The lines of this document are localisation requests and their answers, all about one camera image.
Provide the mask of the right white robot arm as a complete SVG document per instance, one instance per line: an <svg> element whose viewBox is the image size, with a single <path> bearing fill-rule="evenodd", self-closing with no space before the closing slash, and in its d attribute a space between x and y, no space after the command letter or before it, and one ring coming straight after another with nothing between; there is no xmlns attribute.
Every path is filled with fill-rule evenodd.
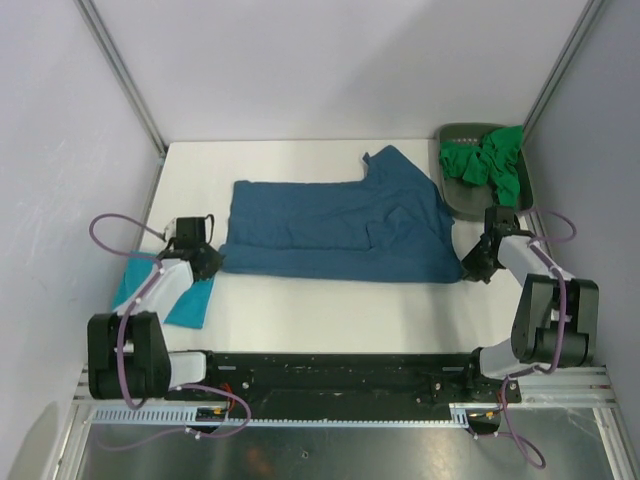
<svg viewBox="0 0 640 480"><path fill-rule="evenodd" d="M511 207L485 210L484 231L462 260L463 278L491 281L509 271L521 287L510 337L477 350L479 366L463 373L461 388L484 401L497 379L589 366L595 356L599 287L559 266L541 240L520 226Z"/></svg>

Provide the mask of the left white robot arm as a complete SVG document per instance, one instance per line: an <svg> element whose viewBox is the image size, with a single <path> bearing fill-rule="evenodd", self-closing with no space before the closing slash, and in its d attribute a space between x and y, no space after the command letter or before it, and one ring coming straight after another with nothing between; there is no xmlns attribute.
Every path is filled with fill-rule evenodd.
<svg viewBox="0 0 640 480"><path fill-rule="evenodd" d="M118 251L98 239L96 226L121 219L165 242L153 256ZM96 314L87 325L88 385L97 400L123 400L133 410L146 400L187 389L197 398L214 397L220 374L208 367L202 351L169 352L162 324L180 298L199 281L214 278L223 256L211 246L215 217L178 217L163 232L126 215L104 213L89 224L91 239L105 251L130 259L148 260L151 272L110 313Z"/></svg>

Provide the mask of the dark blue t shirt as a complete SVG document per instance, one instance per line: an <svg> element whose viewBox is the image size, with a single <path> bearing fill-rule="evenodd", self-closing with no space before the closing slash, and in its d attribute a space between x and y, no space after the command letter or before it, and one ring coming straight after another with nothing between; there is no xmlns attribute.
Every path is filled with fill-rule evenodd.
<svg viewBox="0 0 640 480"><path fill-rule="evenodd" d="M235 183L228 273L386 283L461 280L448 213L435 183L389 145L366 174L339 183Z"/></svg>

